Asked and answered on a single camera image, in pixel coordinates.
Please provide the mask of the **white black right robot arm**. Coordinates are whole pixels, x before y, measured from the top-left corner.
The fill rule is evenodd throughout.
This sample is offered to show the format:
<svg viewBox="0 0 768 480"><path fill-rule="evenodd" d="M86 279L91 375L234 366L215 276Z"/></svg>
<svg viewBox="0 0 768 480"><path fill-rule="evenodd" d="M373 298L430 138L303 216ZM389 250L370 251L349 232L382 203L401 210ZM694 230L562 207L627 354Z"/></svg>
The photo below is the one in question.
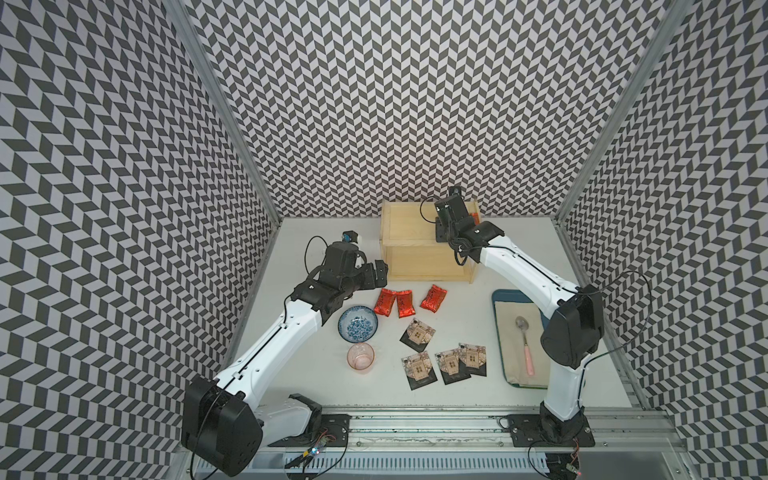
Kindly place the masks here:
<svg viewBox="0 0 768 480"><path fill-rule="evenodd" d="M470 258L495 271L517 286L547 319L540 344L551 367L540 407L541 425L561 435L568 428L580 427L586 370L605 330L599 289L562 279L524 253L494 223L477 223L458 187L435 202L435 211L456 262Z"/></svg>

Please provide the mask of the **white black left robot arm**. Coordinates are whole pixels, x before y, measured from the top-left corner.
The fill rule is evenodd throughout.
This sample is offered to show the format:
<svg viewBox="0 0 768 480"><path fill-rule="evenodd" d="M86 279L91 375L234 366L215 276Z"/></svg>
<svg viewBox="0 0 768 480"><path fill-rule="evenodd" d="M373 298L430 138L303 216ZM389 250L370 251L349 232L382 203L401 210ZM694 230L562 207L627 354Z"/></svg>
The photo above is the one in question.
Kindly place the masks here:
<svg viewBox="0 0 768 480"><path fill-rule="evenodd" d="M388 266L368 260L353 232L329 244L321 263L284 299L266 332L214 378L197 376L183 399L181 444L215 472L240 474L262 446L314 443L321 406L301 394L265 405L269 386L300 347L357 291L387 284Z"/></svg>

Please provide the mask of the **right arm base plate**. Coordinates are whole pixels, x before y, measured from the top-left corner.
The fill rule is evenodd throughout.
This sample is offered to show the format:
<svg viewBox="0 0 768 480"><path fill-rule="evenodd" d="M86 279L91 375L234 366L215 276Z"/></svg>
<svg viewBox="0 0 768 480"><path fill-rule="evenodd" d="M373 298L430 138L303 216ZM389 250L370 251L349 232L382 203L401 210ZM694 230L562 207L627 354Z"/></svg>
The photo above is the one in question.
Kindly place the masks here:
<svg viewBox="0 0 768 480"><path fill-rule="evenodd" d="M511 414L506 417L515 447L595 447L596 440L585 415L566 421L540 414Z"/></svg>

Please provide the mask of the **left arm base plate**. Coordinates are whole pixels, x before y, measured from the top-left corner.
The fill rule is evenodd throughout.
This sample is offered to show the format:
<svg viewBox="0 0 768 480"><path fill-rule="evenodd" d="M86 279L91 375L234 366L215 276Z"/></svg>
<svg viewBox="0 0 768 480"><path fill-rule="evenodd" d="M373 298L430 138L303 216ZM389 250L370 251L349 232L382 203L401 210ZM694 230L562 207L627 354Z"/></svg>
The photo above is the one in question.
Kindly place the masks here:
<svg viewBox="0 0 768 480"><path fill-rule="evenodd" d="M348 445L350 421L347 414L321 414L310 420L307 430L295 437L286 437L270 444L270 447L311 447L322 437L329 437L330 447Z"/></svg>

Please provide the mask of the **light wooden two-tier shelf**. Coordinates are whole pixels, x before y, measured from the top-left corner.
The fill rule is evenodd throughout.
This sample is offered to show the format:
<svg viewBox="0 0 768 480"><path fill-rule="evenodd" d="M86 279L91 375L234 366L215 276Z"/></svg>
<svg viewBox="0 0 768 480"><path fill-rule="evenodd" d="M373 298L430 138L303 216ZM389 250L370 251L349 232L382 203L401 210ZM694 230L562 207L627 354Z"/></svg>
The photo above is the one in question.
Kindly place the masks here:
<svg viewBox="0 0 768 480"><path fill-rule="evenodd" d="M437 214L432 202L384 201L381 206L380 250L391 281L472 283L476 264L459 266L446 242L437 242Z"/></svg>

